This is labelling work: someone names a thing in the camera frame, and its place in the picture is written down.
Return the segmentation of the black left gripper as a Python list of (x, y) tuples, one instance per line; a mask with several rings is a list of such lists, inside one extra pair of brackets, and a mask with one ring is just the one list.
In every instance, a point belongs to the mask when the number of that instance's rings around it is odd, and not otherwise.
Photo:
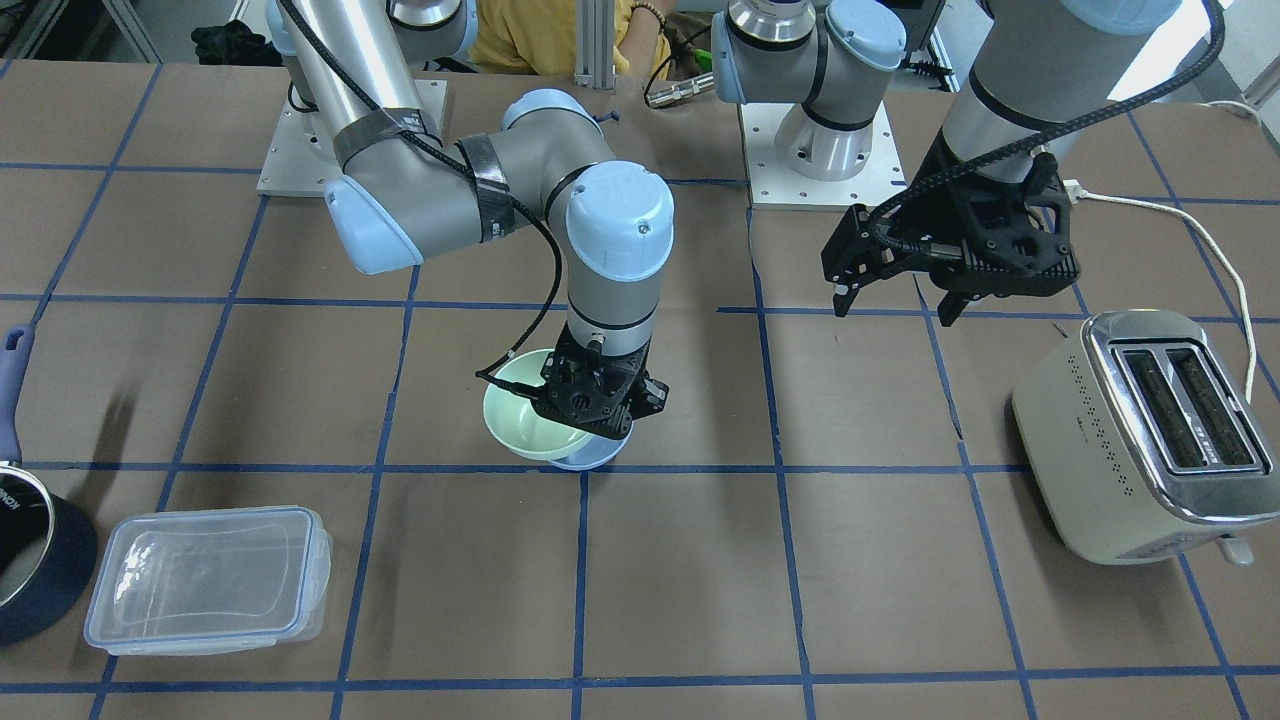
[(1046, 152), (1012, 183), (974, 172), (905, 202), (883, 225), (891, 238), (942, 246), (942, 258), (879, 246), (869, 209), (852, 205), (822, 250), (833, 314), (846, 316), (863, 286), (900, 272), (927, 272), (946, 290), (936, 306), (943, 328), (986, 295), (1047, 297), (1074, 284), (1080, 266), (1057, 169)]

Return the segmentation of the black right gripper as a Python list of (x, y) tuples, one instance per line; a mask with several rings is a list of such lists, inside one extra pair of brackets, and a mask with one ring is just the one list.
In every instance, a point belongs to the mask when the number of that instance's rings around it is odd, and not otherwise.
[(500, 397), (524, 398), (548, 421), (585, 430), (608, 439), (622, 439), (635, 420), (662, 413), (669, 387), (646, 370), (649, 345), (618, 356), (603, 354), (603, 345), (590, 340), (579, 345), (562, 331), (545, 360), (534, 363), (534, 380), (500, 379), (492, 372), (499, 364), (476, 372)]

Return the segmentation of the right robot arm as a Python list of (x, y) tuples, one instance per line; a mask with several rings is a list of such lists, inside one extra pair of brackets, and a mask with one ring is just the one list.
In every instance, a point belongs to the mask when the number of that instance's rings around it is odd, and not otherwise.
[(471, 1), (279, 1), (269, 17), (300, 96), (332, 135), (338, 173), (325, 200), (356, 268), (420, 265), (532, 225), (553, 247), (567, 320), (541, 386), (500, 388), (608, 439), (660, 413), (668, 389), (646, 359), (675, 245), (668, 184), (617, 159), (593, 115), (556, 88), (525, 94), (500, 131), (445, 146), (406, 56), (466, 49)]

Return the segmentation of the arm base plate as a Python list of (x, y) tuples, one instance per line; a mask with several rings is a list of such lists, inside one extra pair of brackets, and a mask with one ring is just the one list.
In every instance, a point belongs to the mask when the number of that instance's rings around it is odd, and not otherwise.
[(332, 128), (330, 117), (305, 102), (294, 85), (288, 86), (257, 181), (257, 192), (270, 197), (315, 199), (325, 183), (343, 173), (351, 154), (380, 138), (396, 137), (390, 122), (361, 102), (340, 102)]
[(908, 187), (883, 105), (869, 126), (850, 132), (817, 124), (797, 104), (754, 102), (739, 114), (756, 209), (874, 208)]

